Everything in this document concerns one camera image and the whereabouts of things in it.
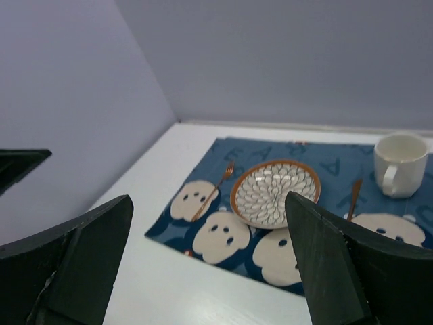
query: decorative plate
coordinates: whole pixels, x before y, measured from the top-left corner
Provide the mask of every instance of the decorative plate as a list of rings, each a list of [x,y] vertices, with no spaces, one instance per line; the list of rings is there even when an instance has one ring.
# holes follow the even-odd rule
[[[244,223],[253,227],[287,227],[284,202],[290,191],[317,202],[319,177],[312,168],[296,160],[264,162],[238,179],[230,195],[231,208]]]

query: mug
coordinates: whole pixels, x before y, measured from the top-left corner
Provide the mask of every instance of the mug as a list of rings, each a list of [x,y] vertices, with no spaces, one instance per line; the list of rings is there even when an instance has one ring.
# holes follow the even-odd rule
[[[408,198],[421,186],[429,145],[418,135],[393,133],[374,146],[376,183],[392,198]]]

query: white dog face print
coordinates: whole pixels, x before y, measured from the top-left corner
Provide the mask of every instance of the white dog face print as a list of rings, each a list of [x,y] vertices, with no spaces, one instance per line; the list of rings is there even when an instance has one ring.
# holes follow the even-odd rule
[[[426,239],[424,231],[415,224],[415,218],[411,215],[399,217],[390,213],[361,213],[353,218],[352,222],[414,246],[421,247]]]
[[[210,196],[214,188],[215,185],[209,181],[191,181],[185,184],[171,203],[171,217],[176,220],[184,219],[191,221],[192,217],[197,213],[208,196]],[[206,203],[203,211],[200,213],[200,217],[207,212],[212,201],[218,197],[218,193],[218,190],[214,192],[210,200]]]
[[[287,228],[266,234],[254,249],[252,260],[262,268],[263,279],[274,286],[300,282],[292,241]]]
[[[202,255],[203,261],[214,265],[245,249],[250,237],[250,229],[236,215],[219,211],[211,214],[198,230],[192,248]]]

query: white table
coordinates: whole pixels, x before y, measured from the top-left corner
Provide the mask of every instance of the white table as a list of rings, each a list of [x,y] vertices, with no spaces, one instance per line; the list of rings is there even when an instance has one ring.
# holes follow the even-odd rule
[[[373,144],[379,135],[176,124],[95,204],[134,203],[105,325],[311,324],[306,300],[148,240],[149,229],[218,137]]]

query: copper fork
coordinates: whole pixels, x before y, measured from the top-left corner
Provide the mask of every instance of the copper fork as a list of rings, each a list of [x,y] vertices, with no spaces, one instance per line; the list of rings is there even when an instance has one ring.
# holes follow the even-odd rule
[[[350,203],[349,214],[347,215],[347,221],[351,222],[353,213],[355,211],[355,206],[357,205],[359,191],[361,190],[361,186],[363,185],[363,180],[358,179],[353,183],[352,186],[352,202]]]
[[[199,217],[200,214],[203,212],[204,207],[208,204],[210,198],[212,198],[212,195],[214,195],[215,191],[218,190],[218,188],[221,186],[221,184],[228,179],[231,174],[233,174],[233,171],[235,169],[235,162],[231,161],[229,163],[229,165],[227,166],[227,168],[225,169],[225,172],[223,173],[222,178],[220,179],[220,181],[218,182],[217,185],[215,185],[213,191],[209,194],[208,198],[206,199],[206,201],[203,202],[202,206],[200,207],[200,209],[198,209],[198,211],[196,212],[196,214],[192,217],[192,222],[196,221]]]

